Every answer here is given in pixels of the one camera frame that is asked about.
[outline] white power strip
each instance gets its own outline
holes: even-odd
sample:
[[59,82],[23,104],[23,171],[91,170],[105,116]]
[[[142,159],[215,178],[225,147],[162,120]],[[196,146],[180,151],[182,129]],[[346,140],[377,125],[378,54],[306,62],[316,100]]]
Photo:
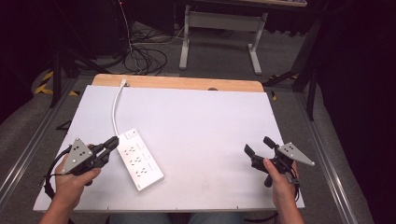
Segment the white power strip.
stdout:
[[163,172],[136,129],[120,134],[119,139],[118,151],[137,190],[145,189],[163,178]]

